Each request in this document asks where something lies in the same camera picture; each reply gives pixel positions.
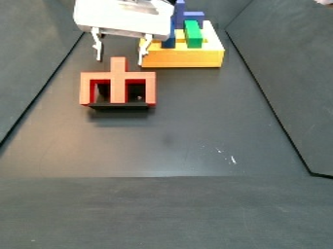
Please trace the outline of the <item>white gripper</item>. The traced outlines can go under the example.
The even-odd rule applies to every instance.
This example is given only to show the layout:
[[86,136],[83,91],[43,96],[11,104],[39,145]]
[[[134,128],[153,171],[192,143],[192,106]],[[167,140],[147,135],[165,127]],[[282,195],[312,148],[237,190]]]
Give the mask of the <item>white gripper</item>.
[[174,4],[167,0],[75,0],[73,19],[83,32],[91,32],[97,60],[102,61],[102,34],[143,38],[138,49],[138,65],[155,40],[170,36]]

